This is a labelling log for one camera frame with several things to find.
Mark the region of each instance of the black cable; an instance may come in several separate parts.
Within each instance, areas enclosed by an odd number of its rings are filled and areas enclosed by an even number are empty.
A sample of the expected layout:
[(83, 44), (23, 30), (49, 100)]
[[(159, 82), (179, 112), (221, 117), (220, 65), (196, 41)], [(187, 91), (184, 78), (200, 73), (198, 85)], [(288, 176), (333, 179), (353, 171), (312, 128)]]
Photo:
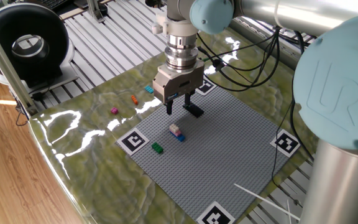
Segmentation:
[(296, 45), (299, 45), (299, 41), (297, 39), (294, 39), (294, 38), (291, 38), (291, 37), (287, 37), (287, 36), (284, 36), (282, 34), (280, 34), (280, 37), (283, 38), (285, 41), (291, 43), (291, 44), (296, 44)]
[[(263, 72), (263, 69), (266, 65), (266, 62), (267, 60), (269, 59), (269, 57), (271, 56), (272, 52), (273, 52), (273, 49), (275, 46), (277, 46), (277, 59), (276, 59), (276, 63), (275, 63), (275, 66), (271, 72), (271, 74), (262, 82), (258, 83), (258, 84), (255, 84), (255, 81), (251, 84), (251, 85), (245, 85), (245, 84), (242, 84), (242, 83), (239, 83), (233, 79), (231, 79), (230, 77), (228, 77), (224, 72), (222, 72), (221, 70), (219, 70), (219, 72), (222, 74), (222, 76), (224, 78), (226, 78), (227, 80), (229, 80), (230, 82), (236, 84), (236, 85), (239, 85), (239, 86), (242, 86), (242, 87), (246, 87), (246, 89), (242, 89), (242, 90), (236, 90), (236, 91), (246, 91), (247, 89), (249, 88), (253, 88), (253, 87), (258, 87), (258, 86), (261, 86), (263, 85), (264, 83), (266, 83), (272, 76), (273, 74), (275, 73), (276, 69), (277, 69), (277, 66), (278, 66), (278, 62), (279, 62), (279, 57), (280, 57), (280, 46), (279, 46), (279, 41), (278, 41), (278, 35), (279, 35), (279, 31), (280, 29), (277, 29), (276, 32), (275, 32), (275, 36), (273, 37), (273, 40), (271, 43), (269, 43), (269, 45), (271, 44), (271, 48), (269, 48), (269, 51), (268, 51), (268, 54), (267, 54), (267, 58), (266, 60), (264, 60), (262, 62), (262, 65), (260, 67), (260, 70), (259, 70), (259, 74), (257, 75), (257, 78), (256, 78), (256, 81), (259, 79), (259, 77), (261, 76), (262, 72)], [(200, 38), (200, 41), (202, 41), (202, 43), (205, 45), (205, 47), (212, 53), (214, 54), (215, 56), (217, 56), (212, 50), (210, 47), (208, 47), (206, 45), (206, 43), (204, 42), (204, 40), (201, 38), (201, 36), (199, 34), (197, 34), (198, 37)], [(200, 52), (204, 53), (207, 55), (208, 58), (212, 58), (209, 53), (206, 51), (206, 50), (203, 50), (202, 48), (200, 48)]]
[(19, 118), (20, 118), (20, 115), (21, 115), (21, 114), (22, 114), (22, 112), (19, 112), (19, 114), (17, 115), (17, 119), (16, 119), (16, 126), (19, 126), (19, 127), (25, 126), (25, 125), (28, 123), (28, 121), (25, 121), (24, 124), (18, 124)]
[(237, 68), (235, 66), (232, 66), (230, 65), (229, 63), (226, 63), (225, 61), (222, 60), (222, 58), (220, 56), (218, 56), (206, 43), (205, 41), (203, 40), (203, 38), (197, 34), (198, 38), (200, 39), (200, 41), (204, 44), (204, 46), (214, 55), (214, 57), (217, 57), (220, 61), (222, 61), (223, 63), (225, 63), (227, 66), (231, 67), (231, 68), (235, 68), (237, 69), (238, 71), (243, 71), (243, 72), (250, 72), (250, 71), (253, 71), (257, 68), (259, 68), (259, 66), (256, 66), (254, 68), (248, 68), (248, 69), (244, 69), (244, 68)]
[(314, 162), (314, 158), (313, 156), (311, 155), (311, 153), (309, 152), (309, 150), (306, 148), (306, 146), (303, 144), (302, 140), (299, 138), (299, 135), (298, 133), (296, 132), (296, 129), (295, 129), (295, 125), (294, 125), (294, 122), (293, 122), (293, 112), (295, 110), (295, 98), (292, 94), (292, 101), (291, 101), (291, 110), (290, 110), (290, 124), (291, 124), (291, 129), (293, 131), (293, 134), (294, 134), (294, 137), (297, 138), (299, 144), (301, 145), (301, 147), (305, 150), (305, 152), (307, 153), (308, 157), (310, 158), (310, 160), (312, 162)]
[[(278, 126), (278, 128), (276, 130), (276, 140), (278, 139), (278, 131), (283, 126), (285, 118), (287, 117), (287, 114), (288, 114), (289, 110), (291, 109), (291, 106), (292, 106), (292, 101), (291, 101), (291, 103), (290, 103), (290, 105), (289, 105), (289, 107), (287, 109), (287, 112), (285, 112), (285, 115), (284, 115), (283, 119), (281, 120), (280, 125)], [(278, 149), (277, 149), (277, 144), (276, 144), (276, 152), (275, 152), (275, 155), (274, 155), (274, 164), (273, 164), (273, 170), (272, 170), (272, 182), (273, 182), (274, 185), (276, 185), (276, 187), (278, 187), (278, 185), (274, 181), (274, 171), (276, 169), (276, 163), (277, 163), (277, 152), (278, 152)]]
[(264, 39), (264, 40), (258, 42), (258, 43), (254, 43), (254, 44), (251, 44), (251, 45), (248, 45), (248, 46), (245, 46), (245, 47), (240, 47), (240, 48), (238, 48), (238, 49), (231, 50), (231, 51), (228, 51), (228, 52), (223, 52), (223, 53), (218, 54), (218, 56), (222, 56), (222, 55), (229, 54), (229, 53), (232, 53), (232, 52), (237, 52), (237, 51), (242, 50), (242, 49), (247, 49), (247, 48), (249, 48), (249, 47), (253, 47), (253, 46), (256, 46), (256, 45), (258, 45), (258, 44), (262, 44), (262, 43), (264, 43), (264, 42), (270, 40), (271, 38), (273, 38), (273, 36), (274, 36), (274, 34), (271, 35), (270, 37), (267, 37), (266, 39)]
[[(303, 37), (302, 37), (301, 33), (299, 33), (298, 31), (294, 30), (294, 32), (295, 32), (296, 37), (298, 38), (299, 43), (300, 43), (301, 54), (303, 54), (303, 52), (305, 52), (305, 42), (303, 40)], [(310, 160), (312, 162), (314, 162), (314, 158), (311, 155), (310, 151), (306, 148), (306, 146), (303, 144), (302, 140), (299, 138), (299, 135), (298, 135), (298, 133), (297, 133), (297, 131), (295, 129), (295, 125), (294, 125), (294, 122), (293, 122), (293, 113), (294, 113), (294, 110), (295, 110), (295, 97), (294, 97), (294, 94), (293, 94), (293, 78), (292, 78), (291, 88), (292, 88), (292, 101), (291, 101), (291, 111), (290, 111), (291, 129), (293, 131), (294, 136), (297, 138), (297, 140), (299, 141), (299, 144), (301, 145), (301, 147), (303, 147), (303, 149), (307, 153), (307, 155), (310, 158)]]
[(298, 38), (301, 54), (303, 54), (303, 52), (305, 52), (305, 41), (303, 40), (302, 34), (299, 33), (299, 31), (294, 30), (294, 33), (296, 35), (296, 38)]

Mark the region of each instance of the silver cylindrical arm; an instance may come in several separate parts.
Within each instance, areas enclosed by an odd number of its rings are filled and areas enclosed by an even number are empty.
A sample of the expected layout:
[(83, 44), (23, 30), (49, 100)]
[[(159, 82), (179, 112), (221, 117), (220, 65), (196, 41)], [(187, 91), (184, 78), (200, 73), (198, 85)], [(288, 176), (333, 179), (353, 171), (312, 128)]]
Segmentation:
[(238, 0), (249, 18), (319, 36), (358, 16), (358, 0)]
[(25, 89), (22, 81), (17, 75), (12, 63), (9, 61), (5, 51), (2, 49), (0, 44), (0, 71), (6, 77), (6, 80), (9, 82), (14, 94), (18, 97), (20, 102), (23, 104), (23, 107), (30, 115), (34, 115), (37, 112), (34, 102), (32, 101), (30, 95)]
[(320, 140), (300, 223), (358, 223), (358, 151)]

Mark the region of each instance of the ur logo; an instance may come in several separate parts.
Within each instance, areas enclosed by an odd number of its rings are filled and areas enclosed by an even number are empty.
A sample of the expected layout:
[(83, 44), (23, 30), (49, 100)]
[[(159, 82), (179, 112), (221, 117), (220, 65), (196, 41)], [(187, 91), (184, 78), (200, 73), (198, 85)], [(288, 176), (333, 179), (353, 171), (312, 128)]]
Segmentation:
[(197, 219), (199, 224), (232, 224), (236, 219), (219, 203), (212, 203)]
[(211, 92), (214, 88), (216, 87), (216, 85), (214, 83), (211, 83), (209, 80), (204, 78), (204, 84), (200, 87), (198, 87), (196, 89), (196, 91), (205, 96), (207, 95), (209, 92)]
[(118, 145), (130, 156), (140, 150), (148, 142), (149, 140), (137, 128), (134, 128), (117, 140)]
[(292, 154), (300, 147), (300, 144), (296, 137), (286, 132), (284, 129), (277, 135), (277, 139), (274, 138), (270, 143), (274, 148), (282, 152), (287, 157), (291, 157)]
[(307, 106), (336, 126), (349, 131), (355, 126), (349, 108), (358, 102), (358, 83), (335, 71), (337, 65), (319, 61)]

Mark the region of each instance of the lego brick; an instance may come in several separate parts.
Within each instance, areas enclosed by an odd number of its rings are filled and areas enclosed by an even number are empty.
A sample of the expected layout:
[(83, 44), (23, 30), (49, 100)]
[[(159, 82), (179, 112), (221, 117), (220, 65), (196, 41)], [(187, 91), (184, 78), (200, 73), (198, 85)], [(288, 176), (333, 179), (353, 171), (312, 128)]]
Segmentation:
[(153, 88), (146, 86), (145, 89), (149, 92), (149, 93), (154, 93)]
[(173, 132), (169, 131), (175, 138), (177, 138), (180, 142), (183, 142), (185, 140), (184, 135), (180, 134), (179, 136), (176, 136)]
[(172, 132), (172, 133), (177, 133), (179, 130), (178, 126), (176, 126), (175, 124), (171, 124), (169, 126), (169, 130)]
[(199, 118), (201, 115), (204, 114), (204, 111), (193, 103), (191, 105), (183, 105), (183, 108), (189, 111), (196, 118)]
[[(270, 142), (277, 126), (218, 87), (206, 96), (194, 94), (191, 100), (204, 115), (196, 118), (174, 103), (168, 116), (161, 106), (136, 126), (150, 142), (131, 158), (192, 219), (213, 202), (239, 218), (255, 197), (233, 184), (259, 194), (270, 182), (275, 155)], [(185, 132), (185, 141), (167, 131), (171, 124)], [(146, 150), (153, 142), (164, 146), (163, 154)], [(287, 160), (277, 154), (275, 173)]]
[(175, 135), (176, 137), (179, 137), (179, 135), (181, 135), (181, 131), (177, 131), (175, 133), (173, 133), (172, 131), (170, 131), (173, 135)]
[(161, 154), (163, 152), (163, 148), (157, 143), (152, 144), (152, 148), (158, 153)]
[(131, 98), (132, 98), (132, 100), (134, 101), (135, 105), (137, 105), (137, 104), (138, 104), (138, 102), (137, 102), (136, 97), (135, 97), (134, 95), (132, 95), (132, 96), (131, 96)]
[(117, 109), (117, 108), (112, 108), (112, 109), (111, 109), (111, 113), (113, 113), (113, 114), (118, 114), (118, 109)]

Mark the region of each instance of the metal grid platform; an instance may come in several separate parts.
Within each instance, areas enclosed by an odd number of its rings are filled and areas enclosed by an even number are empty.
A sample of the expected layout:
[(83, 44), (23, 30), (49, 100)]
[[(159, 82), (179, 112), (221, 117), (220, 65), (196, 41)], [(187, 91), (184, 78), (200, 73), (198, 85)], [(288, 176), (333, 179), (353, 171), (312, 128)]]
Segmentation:
[(153, 35), (155, 13), (140, 1), (107, 3), (105, 22), (97, 23), (88, 12), (64, 20), (75, 53), (65, 73), (79, 79), (50, 90), (36, 101), (39, 111), (62, 103), (162, 53), (167, 41)]

